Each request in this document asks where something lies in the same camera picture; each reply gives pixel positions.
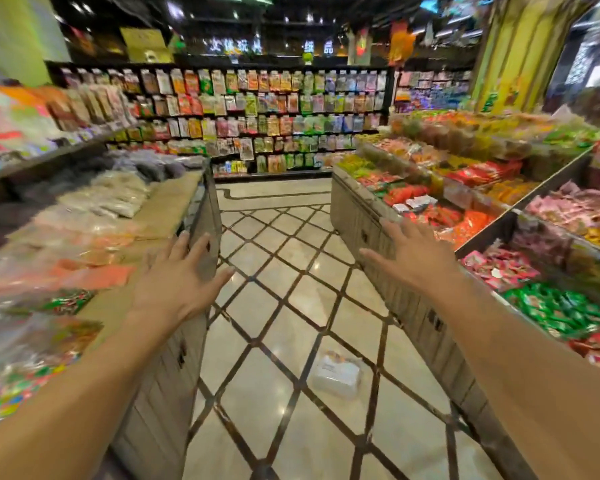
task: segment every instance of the hand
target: hand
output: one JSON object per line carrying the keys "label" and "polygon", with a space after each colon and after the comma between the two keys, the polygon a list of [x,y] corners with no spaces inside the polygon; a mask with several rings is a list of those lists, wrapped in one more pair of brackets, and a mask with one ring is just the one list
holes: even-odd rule
{"label": "hand", "polygon": [[401,225],[381,219],[380,224],[395,244],[395,259],[384,258],[371,249],[360,249],[360,254],[389,276],[429,296],[458,275],[451,246],[437,240],[429,226],[409,219],[403,219]]}
{"label": "hand", "polygon": [[189,252],[188,243],[189,233],[184,231],[158,254],[144,256],[130,316],[150,315],[154,321],[159,317],[175,330],[184,320],[211,306],[234,270],[226,268],[213,280],[202,282],[196,268],[207,252],[209,234],[197,240]]}

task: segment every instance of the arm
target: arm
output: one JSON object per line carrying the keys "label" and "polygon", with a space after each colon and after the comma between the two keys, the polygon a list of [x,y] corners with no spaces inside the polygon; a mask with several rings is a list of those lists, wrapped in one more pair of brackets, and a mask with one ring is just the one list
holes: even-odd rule
{"label": "arm", "polygon": [[396,258],[363,256],[429,300],[538,478],[600,479],[600,369],[501,306],[428,227],[383,227]]}
{"label": "arm", "polygon": [[188,241],[184,232],[147,257],[122,327],[0,424],[0,480],[92,478],[144,368],[231,278],[229,270],[201,282],[195,269],[209,236],[187,253]]}

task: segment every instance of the yellow pillar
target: yellow pillar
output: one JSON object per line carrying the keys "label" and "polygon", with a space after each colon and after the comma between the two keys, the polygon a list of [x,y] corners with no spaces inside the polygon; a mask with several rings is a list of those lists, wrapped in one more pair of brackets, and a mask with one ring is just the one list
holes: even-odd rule
{"label": "yellow pillar", "polygon": [[49,82],[44,60],[68,61],[49,0],[0,0],[0,71],[28,86]]}
{"label": "yellow pillar", "polygon": [[489,94],[492,112],[531,111],[549,83],[574,19],[591,3],[582,0],[499,0],[475,72],[473,99],[480,111]]}

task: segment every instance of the tiled floor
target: tiled floor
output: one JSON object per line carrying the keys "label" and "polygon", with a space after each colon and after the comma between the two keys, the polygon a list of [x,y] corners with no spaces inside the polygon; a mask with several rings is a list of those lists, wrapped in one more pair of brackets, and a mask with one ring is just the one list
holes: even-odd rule
{"label": "tiled floor", "polygon": [[[184,480],[502,480],[334,231],[330,205],[314,194],[268,208],[280,197],[260,195],[222,213],[220,266],[237,273],[212,309]],[[355,398],[314,386],[327,351],[360,367]]]}

